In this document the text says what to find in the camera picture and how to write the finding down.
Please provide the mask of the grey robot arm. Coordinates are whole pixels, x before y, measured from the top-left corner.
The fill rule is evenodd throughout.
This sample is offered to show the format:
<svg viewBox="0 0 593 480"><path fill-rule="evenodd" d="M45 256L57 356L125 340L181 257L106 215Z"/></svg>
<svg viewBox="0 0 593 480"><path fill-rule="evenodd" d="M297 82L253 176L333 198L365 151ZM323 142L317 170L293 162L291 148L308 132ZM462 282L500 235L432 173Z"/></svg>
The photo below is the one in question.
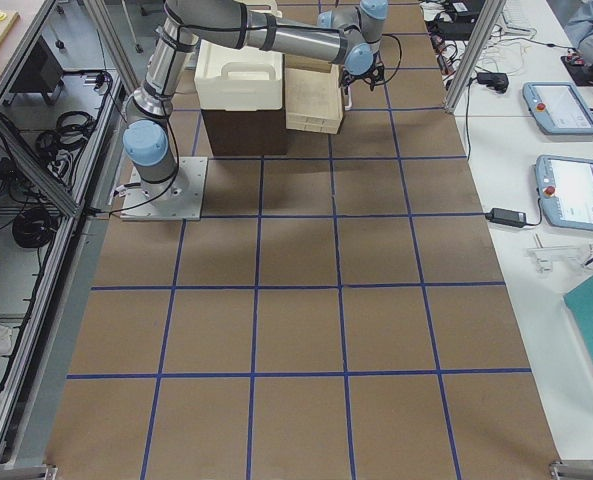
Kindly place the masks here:
<svg viewBox="0 0 593 480"><path fill-rule="evenodd" d="M308 25L239 1L166 2L166 19L145 79L125 107L123 147L147 202L174 199L183 189L169 119L183 67L200 42L322 60L342 66L355 81L376 66L388 9L386 1L362 1L323 12L316 24Z"/></svg>

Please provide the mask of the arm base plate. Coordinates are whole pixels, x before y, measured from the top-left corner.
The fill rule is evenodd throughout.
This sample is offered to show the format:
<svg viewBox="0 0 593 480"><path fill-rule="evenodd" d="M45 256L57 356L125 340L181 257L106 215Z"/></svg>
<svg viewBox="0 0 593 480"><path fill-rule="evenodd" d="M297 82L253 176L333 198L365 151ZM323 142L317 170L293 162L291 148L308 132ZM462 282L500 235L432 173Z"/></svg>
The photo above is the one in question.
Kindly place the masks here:
<svg viewBox="0 0 593 480"><path fill-rule="evenodd" d="M126 191L120 217L133 221L198 221L201 218L207 157L181 157L172 182L154 186L145 183L136 168L130 176L135 188Z"/></svg>

